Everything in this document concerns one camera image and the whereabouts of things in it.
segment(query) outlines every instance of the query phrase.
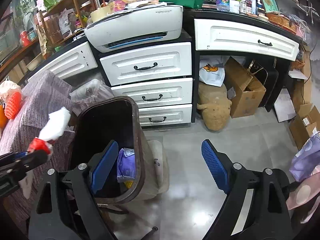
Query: green picture frame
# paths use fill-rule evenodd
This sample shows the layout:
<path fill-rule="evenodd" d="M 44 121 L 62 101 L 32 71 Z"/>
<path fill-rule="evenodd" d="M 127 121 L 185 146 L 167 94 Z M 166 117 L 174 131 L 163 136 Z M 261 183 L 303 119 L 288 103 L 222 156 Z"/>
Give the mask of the green picture frame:
<path fill-rule="evenodd" d="M 266 13 L 278 12 L 278 6 L 275 0 L 261 0 Z"/>

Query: printer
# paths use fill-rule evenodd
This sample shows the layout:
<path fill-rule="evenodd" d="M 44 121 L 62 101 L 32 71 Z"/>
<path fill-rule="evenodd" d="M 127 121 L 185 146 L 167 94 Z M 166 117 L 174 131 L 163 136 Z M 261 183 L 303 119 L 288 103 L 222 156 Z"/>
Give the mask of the printer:
<path fill-rule="evenodd" d="M 182 6 L 165 5 L 127 9 L 90 24 L 84 33 L 100 52 L 180 36 Z"/>

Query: black drawer handle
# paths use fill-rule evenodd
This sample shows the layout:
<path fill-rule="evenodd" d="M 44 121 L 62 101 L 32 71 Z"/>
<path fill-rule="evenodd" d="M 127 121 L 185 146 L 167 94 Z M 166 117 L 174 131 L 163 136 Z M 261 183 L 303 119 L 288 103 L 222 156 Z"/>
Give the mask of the black drawer handle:
<path fill-rule="evenodd" d="M 149 101 L 150 102 L 150 101 L 157 101 L 157 100 L 161 99 L 161 97 L 163 97 L 163 94 L 160 94 L 159 98 L 146 99 L 146 97 L 143 96 L 142 99 L 143 99 L 143 101 Z"/>
<path fill-rule="evenodd" d="M 164 117 L 163 117 L 163 120 L 160 120 L 160 121 L 152 121 L 152 120 L 151 120 L 151 118 L 149 118 L 149 121 L 150 121 L 150 122 L 164 122 L 164 121 L 165 121 L 165 119 L 167 119 L 167 117 L 166 117 L 166 116 L 164 116 Z"/>
<path fill-rule="evenodd" d="M 272 43 L 271 42 L 270 43 L 264 43 L 264 42 L 258 40 L 258 43 L 261 43 L 261 44 L 264 44 L 264 45 L 272 47 Z"/>
<path fill-rule="evenodd" d="M 153 67 L 156 67 L 158 65 L 158 63 L 153 63 L 153 66 L 151 66 L 151 67 L 142 67 L 142 68 L 138 68 L 138 66 L 134 66 L 133 68 L 135 69 L 135 70 L 146 70 L 146 69 L 150 69 L 150 68 L 153 68 Z"/>

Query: stuffed animal ear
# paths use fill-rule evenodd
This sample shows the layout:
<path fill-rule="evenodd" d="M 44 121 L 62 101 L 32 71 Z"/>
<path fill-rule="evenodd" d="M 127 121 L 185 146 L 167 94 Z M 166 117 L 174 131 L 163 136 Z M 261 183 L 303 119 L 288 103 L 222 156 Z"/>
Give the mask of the stuffed animal ear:
<path fill-rule="evenodd" d="M 199 105 L 199 104 L 197 104 L 197 109 L 199 109 L 199 110 L 207 109 L 207 104 L 205 104 L 205 105 Z"/>

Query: purple package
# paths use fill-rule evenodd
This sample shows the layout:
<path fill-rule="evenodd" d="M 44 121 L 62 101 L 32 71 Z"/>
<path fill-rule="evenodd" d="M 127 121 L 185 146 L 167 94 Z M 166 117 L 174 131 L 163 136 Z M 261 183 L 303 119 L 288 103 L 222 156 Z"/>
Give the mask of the purple package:
<path fill-rule="evenodd" d="M 311 176 L 314 168 L 320 164 L 320 134 L 317 132 L 295 155 L 289 171 L 298 182 Z"/>
<path fill-rule="evenodd" d="M 117 180 L 125 182 L 134 180 L 136 175 L 136 163 L 134 149 L 122 148 L 117 160 Z"/>

